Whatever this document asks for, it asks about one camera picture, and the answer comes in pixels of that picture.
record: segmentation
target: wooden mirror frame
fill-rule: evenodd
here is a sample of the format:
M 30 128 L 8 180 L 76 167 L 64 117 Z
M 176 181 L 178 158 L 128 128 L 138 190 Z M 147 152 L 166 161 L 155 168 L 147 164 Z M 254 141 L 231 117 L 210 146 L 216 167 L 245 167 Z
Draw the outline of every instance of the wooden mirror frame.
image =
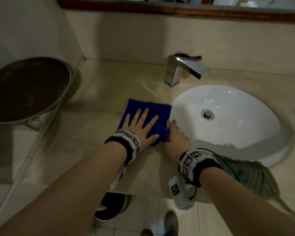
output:
M 199 17 L 210 19 L 237 19 L 270 22 L 295 23 L 295 11 L 273 10 L 261 8 L 241 8 L 213 6 L 214 0 L 202 0 L 203 6 L 189 6 L 181 3 L 140 2 L 124 0 L 88 1 L 57 0 L 64 9 L 85 11 L 114 11 L 145 14 L 161 14 L 178 17 Z

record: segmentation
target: wrist strap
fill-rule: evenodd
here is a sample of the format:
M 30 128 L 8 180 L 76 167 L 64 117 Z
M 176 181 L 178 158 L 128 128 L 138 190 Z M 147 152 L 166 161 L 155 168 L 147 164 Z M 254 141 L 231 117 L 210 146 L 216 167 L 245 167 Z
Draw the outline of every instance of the wrist strap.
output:
M 140 153 L 141 143 L 133 132 L 128 130 L 118 130 L 109 137 L 104 144 L 111 141 L 118 142 L 126 148 L 127 158 L 125 160 L 125 167 Z
M 178 171 L 189 184 L 201 187 L 199 177 L 205 168 L 218 167 L 221 169 L 219 162 L 212 155 L 216 154 L 204 148 L 187 151 L 180 157 Z

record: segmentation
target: gray towel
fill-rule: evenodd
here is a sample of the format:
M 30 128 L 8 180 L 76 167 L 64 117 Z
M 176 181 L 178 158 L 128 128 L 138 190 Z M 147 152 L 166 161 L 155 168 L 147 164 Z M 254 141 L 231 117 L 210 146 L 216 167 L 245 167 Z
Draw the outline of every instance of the gray towel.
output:
M 258 161 L 233 160 L 213 155 L 222 169 L 264 199 L 279 196 L 280 190 L 271 171 Z

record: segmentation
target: faucet spout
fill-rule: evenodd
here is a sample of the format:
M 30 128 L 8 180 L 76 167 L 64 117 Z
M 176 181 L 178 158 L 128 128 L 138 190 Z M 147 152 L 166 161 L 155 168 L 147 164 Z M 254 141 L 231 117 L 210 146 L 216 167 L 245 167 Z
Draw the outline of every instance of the faucet spout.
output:
M 184 69 L 197 79 L 200 79 L 210 70 L 198 62 L 201 59 L 202 56 L 191 57 L 185 53 L 170 55 L 168 57 L 164 82 L 171 88 L 179 84 L 181 69 Z

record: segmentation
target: white device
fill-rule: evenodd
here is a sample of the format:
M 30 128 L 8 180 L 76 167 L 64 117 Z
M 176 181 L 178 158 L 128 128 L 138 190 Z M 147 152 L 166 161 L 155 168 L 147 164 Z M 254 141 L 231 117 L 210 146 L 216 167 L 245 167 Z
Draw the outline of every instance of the white device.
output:
M 194 201 L 190 198 L 195 194 L 195 190 L 192 190 L 195 187 L 185 183 L 182 176 L 174 176 L 168 185 L 177 209 L 188 210 L 194 206 Z
M 110 184 L 109 189 L 110 189 L 110 190 L 114 190 L 114 189 L 117 187 L 119 181 L 122 179 L 122 177 L 123 177 L 125 174 L 126 174 L 126 167 L 122 164 L 122 166 L 119 167 L 119 169 L 118 169 L 118 171 L 117 171 L 117 174 L 116 174 L 116 176 L 115 176 L 113 182 Z

